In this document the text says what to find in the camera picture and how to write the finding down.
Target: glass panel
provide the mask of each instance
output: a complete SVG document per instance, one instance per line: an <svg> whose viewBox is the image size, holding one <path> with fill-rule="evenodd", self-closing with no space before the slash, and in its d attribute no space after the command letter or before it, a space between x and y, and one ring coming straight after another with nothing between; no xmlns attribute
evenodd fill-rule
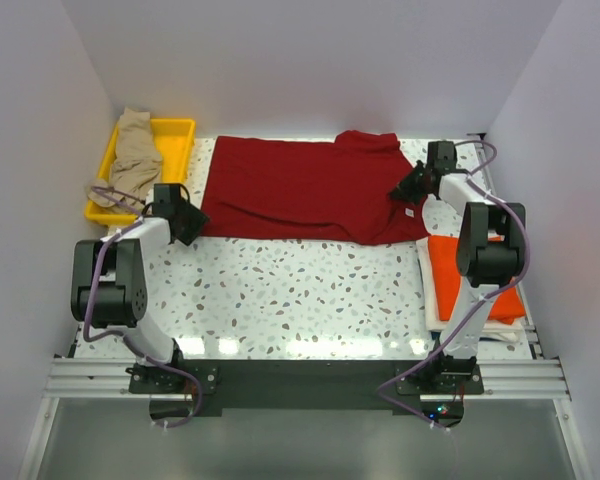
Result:
<svg viewBox="0 0 600 480"><path fill-rule="evenodd" d="M228 410L163 432L144 400L66 400L40 478L575 478L552 402L466 403L451 438L414 417L352 411Z"/></svg>

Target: red cloth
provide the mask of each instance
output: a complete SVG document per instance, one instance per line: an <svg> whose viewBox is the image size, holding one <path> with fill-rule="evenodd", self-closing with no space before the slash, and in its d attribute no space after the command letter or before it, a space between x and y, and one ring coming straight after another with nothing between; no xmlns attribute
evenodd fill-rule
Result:
<svg viewBox="0 0 600 480"><path fill-rule="evenodd" d="M333 143L218 137L203 235L363 245L417 240L427 236L422 205L388 196L412 169L395 134L347 131Z"/></svg>

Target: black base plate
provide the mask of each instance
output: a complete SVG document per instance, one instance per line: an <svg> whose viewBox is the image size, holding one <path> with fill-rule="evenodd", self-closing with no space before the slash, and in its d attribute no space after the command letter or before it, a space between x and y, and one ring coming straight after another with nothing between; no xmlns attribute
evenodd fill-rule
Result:
<svg viewBox="0 0 600 480"><path fill-rule="evenodd" d="M406 372L416 365L417 361L396 362L394 376ZM423 381L417 376L405 379L397 384L398 395L482 395L484 385L480 367L476 365L471 375L440 373L436 377Z"/></svg>
<svg viewBox="0 0 600 480"><path fill-rule="evenodd" d="M376 389L404 362L383 360L186 360L180 368L202 383L201 416L225 408L292 410L389 410L407 412L380 398ZM169 394L164 388L131 380L129 392ZM396 389L386 394L398 398ZM420 398L399 398L420 411Z"/></svg>

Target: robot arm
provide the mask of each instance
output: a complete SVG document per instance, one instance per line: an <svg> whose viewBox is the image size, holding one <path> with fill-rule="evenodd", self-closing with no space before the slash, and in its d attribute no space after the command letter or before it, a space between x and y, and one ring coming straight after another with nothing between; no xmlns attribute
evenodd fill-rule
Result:
<svg viewBox="0 0 600 480"><path fill-rule="evenodd" d="M174 382L175 377L158 374L155 367L147 364L146 357L178 368L182 354L177 342L163 333L147 312L143 256L175 240L190 245L208 221L206 215L182 198L181 190L179 184L156 184L151 216L138 219L134 228L117 237L105 252L91 318L87 319L87 305L97 258L111 236L76 244L71 287L74 318L88 321L94 328L115 327L136 349L133 373L158 375L165 383Z"/></svg>
<svg viewBox="0 0 600 480"><path fill-rule="evenodd" d="M434 194L463 216L456 254L462 282L451 320L439 342L449 340L474 307L486 298L451 338L440 361L433 362L433 375L445 371L472 374L480 334L497 299L497 295L489 294L509 284L524 267L524 238L516 222L505 209L478 193L469 180L469 173L457 168L453 142L430 142L426 165L418 162L390 194L391 198L416 204L428 194ZM524 224L524 207L517 203L506 206Z"/></svg>

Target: cable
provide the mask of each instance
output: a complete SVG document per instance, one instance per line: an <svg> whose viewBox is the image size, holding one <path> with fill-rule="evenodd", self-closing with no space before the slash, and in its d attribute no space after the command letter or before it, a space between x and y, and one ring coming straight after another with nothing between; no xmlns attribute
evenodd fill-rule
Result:
<svg viewBox="0 0 600 480"><path fill-rule="evenodd" d="M399 400L395 400L395 399L389 397L388 395L384 394L382 392L382 390L384 390L387 387L390 387L391 385L394 385L395 383L401 381L403 378L406 379L410 375L413 375L415 372L422 369L425 365L431 363L447 347L447 345L449 345L449 343L451 343L451 341L460 333L460 331L464 328L464 326L469 322L471 317L478 311L478 309L480 307L482 307L487 302L487 300L489 300L497 295L500 295L501 293L506 292L507 290L509 290L511 288L515 288L516 285L518 285L522 281L524 276L527 274L527 270L529 269L529 261L531 258L531 252L530 252L530 246L529 246L529 236L527 235L527 231L524 228L524 224L522 223L522 220L520 219L520 217L518 217L518 215L516 215L516 213L513 210L511 210L511 208L506 203L504 203L502 200L487 193L485 190L483 190L478 185L476 185L476 183L473 182L473 180L471 180L471 178L467 179L467 184L478 194L482 195L485 199L495 203L498 207L500 207L505 212L507 212L511 216L511 218L513 218L513 220L516 222L516 225L518 226L518 228L520 229L520 232L522 233L522 236L524 239L524 246L525 246L525 249L524 249L524 257L525 258L524 258L524 266L522 267L522 271L520 272L520 275L518 275L511 283L505 285L504 287L500 287L499 289L497 289L491 293L486 294L481 300L479 300L469 310L469 312L465 315L465 317L462 319L460 324L455 328L455 330L453 330L453 332L451 332L451 335L449 335L449 337L444 342L442 342L438 346L438 348L436 348L433 352L431 352L427 356L427 358L418 362L416 365L414 365L413 367L408 369L406 372L401 373L400 375L384 382L382 385L380 385L376 389L377 394L381 398L386 400L387 402L389 402L393 405L396 405L400 408L403 408L404 410L407 410L411 414L421 418L422 420L426 421L427 423L430 423L434 427L438 427L438 428L442 428L442 429L444 429L445 427L443 425L441 425L440 423L432 421L430 418L426 417L422 412L416 410L415 408L410 407L409 405L407 405L403 402L400 402Z"/></svg>
<svg viewBox="0 0 600 480"><path fill-rule="evenodd" d="M140 212L140 215L142 215L143 217L147 216L147 213L149 213L149 209L153 207L153 202L147 203L144 208L142 209L142 212Z"/></svg>
<svg viewBox="0 0 600 480"><path fill-rule="evenodd" d="M93 278L91 280L91 290L89 291L89 297L87 299L87 308L86 308L85 315L84 315L84 326L82 328L82 338L84 338L84 341L87 343L95 342L97 340L101 340L101 339L103 339L105 337L109 337L109 336L116 336L116 337L122 338L123 343L131 351L131 353L133 353L136 357L142 358L146 362L160 368L161 370L164 370L169 373L174 373L176 375L180 375L180 376L184 377L185 379L190 380L195 385L195 388L198 393L198 395L197 395L198 398L197 398L197 402L195 403L195 407L193 408L193 410L191 410L191 413L189 414L189 416L181 418L180 420L177 420L176 422L173 422L173 423L169 423L168 421L165 420L164 422L162 422L160 424L164 428L174 428L174 427L179 427L180 425L184 425L192 417L196 416L198 414L198 412L200 412L200 409L202 408L202 385L200 384L200 381L196 377L191 375L190 373L185 372L184 370L179 370L170 365L166 365L166 364L159 362L158 360L146 355L144 352L140 351L133 344L133 342L127 337L126 333L121 330L115 330L115 329L105 330L104 332L99 333L98 335L94 335L93 337L90 336L91 324L93 321L93 309L95 307L96 292L98 291L98 286L100 284L100 275L102 274L102 267L104 265L104 258L107 253L107 250L109 249L109 247L111 246L111 244L113 242L115 242L117 239L119 239L126 233L130 232L134 228L139 227L140 225L142 225L142 223L143 222L141 220L137 221L137 222L129 225L128 227L125 227L122 230L116 232L114 235L109 237L107 239L107 241L105 241L104 244L102 245L102 247L100 248L100 251L98 252L98 257L96 258L96 264L93 269Z"/></svg>
<svg viewBox="0 0 600 480"><path fill-rule="evenodd" d="M191 194L189 193L189 189L183 184L180 184L180 188L182 188L184 190L184 193L187 194L187 203L191 203Z"/></svg>
<svg viewBox="0 0 600 480"><path fill-rule="evenodd" d="M185 402L187 401L187 395L191 395L191 403L192 403L192 406L195 407L196 386L189 383L188 380L184 384L184 400L185 400Z"/></svg>
<svg viewBox="0 0 600 480"><path fill-rule="evenodd" d="M458 442L456 442L456 437L451 433L451 430L447 430L449 432L449 436L451 437L451 442L453 443L453 449L456 452L456 461L453 464L453 470L449 474L450 479L458 478L458 468L460 467L460 449L458 449Z"/></svg>
<svg viewBox="0 0 600 480"><path fill-rule="evenodd" d="M102 198L106 198L107 200L109 200L110 202L115 203L117 206L119 206L120 208L124 208L125 210L128 210L129 212L133 213L136 216L140 216L141 212L140 210L138 210L135 207L132 207L131 205L129 205L128 203L125 203L121 200L118 200L115 197L112 197L111 195L108 195L105 192L109 192L109 193L115 193L117 195L122 195L124 197L128 197L131 198L132 200L135 200L136 202L140 202L142 205L144 205L144 201L140 200L138 197L135 197L133 195L130 195L128 193L122 192L120 190L116 190L114 188L105 188L105 187L97 187L97 186L92 186L91 187L91 191L93 193L95 193L96 195L100 195Z"/></svg>
<svg viewBox="0 0 600 480"><path fill-rule="evenodd" d="M455 402L456 398L458 398L458 391L460 391L460 404L464 407L464 385L460 385L460 388L453 392L451 403Z"/></svg>
<svg viewBox="0 0 600 480"><path fill-rule="evenodd" d="M457 425L460 425L460 422L461 422L461 421L462 421L462 420L454 420L453 422L451 422L451 423L447 424L447 425L446 425L446 428L453 428L453 427L455 427L455 426L457 426Z"/></svg>
<svg viewBox="0 0 600 480"><path fill-rule="evenodd" d="M473 144L473 143L477 143L477 144L483 145L483 146L486 145L487 147L489 147L491 149L491 156L484 163L481 163L476 168L471 170L469 172L469 176L475 175L480 170L483 170L487 165L489 165L491 162L493 162L496 159L496 157L498 156L498 149L496 148L496 146L493 143L487 142L485 140L463 140L462 142L456 143L455 146L459 147L460 145L469 145L469 144Z"/></svg>

